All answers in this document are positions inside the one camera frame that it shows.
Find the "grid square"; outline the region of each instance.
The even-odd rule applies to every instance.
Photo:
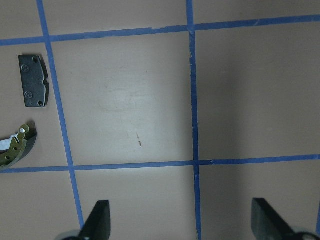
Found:
[[[110,239],[194,240],[192,166],[77,171],[88,218],[98,200],[109,200]]]
[[[319,27],[197,32],[201,160],[319,152]]]
[[[185,0],[44,0],[51,35],[186,25]]]
[[[298,231],[315,232],[320,162],[200,167],[202,240],[255,240],[252,198],[265,198]]]
[[[188,33],[53,44],[75,165],[193,159]]]
[[[196,24],[318,15],[317,0],[198,0],[193,1]]]
[[[0,39],[42,36],[35,0],[1,1]]]
[[[80,228],[68,171],[1,174],[0,209],[0,239],[61,240]]]
[[[49,97],[44,108],[25,107],[18,55],[42,55],[48,71]],[[0,47],[1,140],[16,134],[19,127],[34,122],[37,138],[30,153],[12,168],[66,166],[66,152],[61,133],[55,93],[44,44]]]

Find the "blue tape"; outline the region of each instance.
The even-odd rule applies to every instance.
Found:
[[[59,120],[60,120],[61,131],[62,131],[62,138],[63,138],[63,142],[64,142],[66,159],[67,159],[68,169],[69,169],[70,178],[71,178],[71,185],[72,185],[72,190],[73,190],[73,195],[74,195],[75,207],[76,207],[80,227],[82,227],[84,225],[84,217],[83,217],[83,213],[82,213],[82,209],[81,209],[81,203],[80,203],[76,175],[75,175],[75,171],[73,169],[74,163],[73,163],[73,159],[72,159],[72,155],[71,155],[70,143],[69,143],[68,132],[67,132],[67,125],[66,125],[64,109],[62,106],[62,101],[61,101],[61,96],[60,96],[54,53],[53,53],[51,42],[50,42],[50,35],[49,35],[49,30],[48,30],[48,25],[47,25],[47,20],[46,20],[44,4],[43,4],[42,0],[36,0],[36,4],[37,4],[37,8],[38,8],[42,32],[43,32],[43,36],[44,36],[44,42],[45,42],[46,51],[47,51],[48,60],[49,60],[52,85],[53,85],[53,90],[54,90],[54,94],[55,94],[55,100],[56,100],[56,105],[57,105],[57,110],[58,110],[58,115],[59,115]]]
[[[213,23],[200,23],[195,25],[195,30],[215,30],[215,29],[232,29],[243,27],[257,27],[279,24],[297,24],[297,23],[312,23],[320,22],[320,15],[306,15],[306,16],[288,16],[276,18],[263,18],[243,21],[226,21]]]
[[[136,28],[136,29],[52,35],[50,36],[50,40],[51,42],[61,42],[61,41],[83,40],[83,39],[99,39],[99,38],[106,38],[106,37],[126,37],[126,36],[138,36],[138,35],[149,35],[149,34],[179,33],[179,32],[186,32],[186,31],[187,31],[187,26],[185,25],[166,26],[163,28]]]
[[[39,43],[44,43],[44,42],[45,42],[45,38],[43,36],[35,36],[35,37],[2,39],[2,40],[0,40],[0,46],[12,46],[12,45],[22,45],[22,44],[39,44]]]
[[[201,240],[201,202],[200,202],[200,173],[199,173],[199,140],[198,140],[198,98],[196,74],[196,33],[194,24],[193,0],[186,0],[187,29],[189,32],[190,50],[190,83],[191,83],[191,112],[192,112],[192,142],[193,142],[193,177],[195,226],[198,239]]]
[[[69,171],[69,169],[67,166],[21,167],[21,168],[9,168],[4,171],[0,171],[0,174],[60,172],[60,171]]]
[[[107,169],[139,169],[139,168],[161,168],[177,166],[193,166],[194,161],[163,161],[163,162],[142,162],[124,164],[103,164],[103,165],[79,165],[74,166],[75,171],[83,170],[107,170]]]
[[[260,157],[260,158],[244,158],[244,159],[213,159],[201,160],[200,165],[238,165],[238,164],[263,164],[277,162],[291,162],[303,160],[319,160],[319,155],[297,155],[297,156],[276,156],[276,157]]]
[[[318,220],[317,220],[317,223],[316,223],[315,232],[320,235],[320,203],[319,203]]]

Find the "curved metal part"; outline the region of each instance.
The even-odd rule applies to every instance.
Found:
[[[19,128],[17,136],[11,138],[10,147],[0,154],[0,171],[3,171],[26,156],[36,141],[37,132],[27,124]]]

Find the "black metal part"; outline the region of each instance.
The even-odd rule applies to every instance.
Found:
[[[251,229],[257,240],[320,240],[309,232],[295,233],[264,198],[253,198]]]
[[[48,101],[47,70],[38,55],[19,55],[24,105],[43,108]]]
[[[79,235],[64,240],[108,240],[110,233],[110,205],[108,200],[103,200],[95,204]]]

